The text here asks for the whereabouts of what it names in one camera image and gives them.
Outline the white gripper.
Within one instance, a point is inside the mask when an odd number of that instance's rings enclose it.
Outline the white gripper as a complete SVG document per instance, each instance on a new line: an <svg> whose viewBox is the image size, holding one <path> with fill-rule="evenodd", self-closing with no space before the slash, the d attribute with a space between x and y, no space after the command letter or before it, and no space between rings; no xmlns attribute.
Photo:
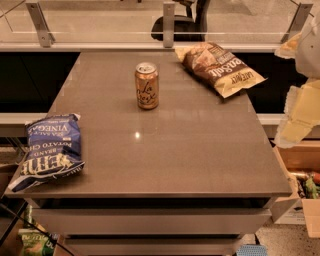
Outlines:
<svg viewBox="0 0 320 256"><path fill-rule="evenodd" d="M292 36L275 55L294 59L296 70L308 80L301 87L291 86L284 107L284 118L277 127L274 143L291 148L300 143L320 123L320 13L302 32Z"/></svg>

